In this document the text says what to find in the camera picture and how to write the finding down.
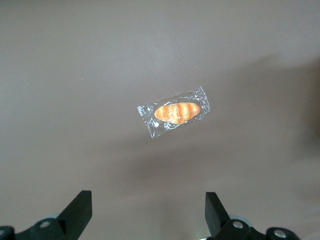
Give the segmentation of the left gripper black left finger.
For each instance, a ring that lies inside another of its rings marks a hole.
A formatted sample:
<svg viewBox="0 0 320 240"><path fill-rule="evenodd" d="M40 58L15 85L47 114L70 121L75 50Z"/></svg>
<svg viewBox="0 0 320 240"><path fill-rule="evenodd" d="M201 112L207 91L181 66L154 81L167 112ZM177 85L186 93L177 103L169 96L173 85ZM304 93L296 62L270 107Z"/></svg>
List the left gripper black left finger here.
<svg viewBox="0 0 320 240"><path fill-rule="evenodd" d="M92 192L82 190L57 216L39 220L16 233L9 225L0 227L2 240L77 240L92 218Z"/></svg>

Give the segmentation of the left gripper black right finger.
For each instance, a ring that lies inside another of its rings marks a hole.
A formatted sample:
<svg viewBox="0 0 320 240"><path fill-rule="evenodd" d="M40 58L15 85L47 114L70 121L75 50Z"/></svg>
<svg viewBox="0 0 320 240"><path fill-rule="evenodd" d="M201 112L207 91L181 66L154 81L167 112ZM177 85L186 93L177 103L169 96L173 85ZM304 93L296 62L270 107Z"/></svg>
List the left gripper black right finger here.
<svg viewBox="0 0 320 240"><path fill-rule="evenodd" d="M229 215L215 192L205 194L205 221L210 232L209 240L298 240L287 228L270 227L265 233L257 231L250 221Z"/></svg>

